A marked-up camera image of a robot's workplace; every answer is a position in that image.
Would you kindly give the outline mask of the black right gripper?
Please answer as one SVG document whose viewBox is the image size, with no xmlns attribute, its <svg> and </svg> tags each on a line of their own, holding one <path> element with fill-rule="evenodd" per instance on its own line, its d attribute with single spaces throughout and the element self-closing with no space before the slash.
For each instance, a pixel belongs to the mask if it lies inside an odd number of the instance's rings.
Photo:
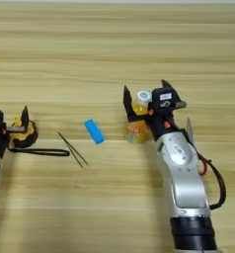
<svg viewBox="0 0 235 253">
<path fill-rule="evenodd" d="M 161 80 L 163 88 L 171 88 L 172 85 L 162 79 Z M 184 132 L 183 128 L 177 126 L 174 120 L 173 107 L 160 107 L 150 102 L 147 107 L 147 112 L 145 114 L 137 114 L 131 105 L 132 99 L 130 92 L 127 87 L 123 88 L 123 105 L 126 111 L 127 119 L 130 122 L 144 121 L 149 127 L 152 136 L 155 141 L 157 141 L 161 136 L 167 133 L 173 132 Z"/>
</svg>

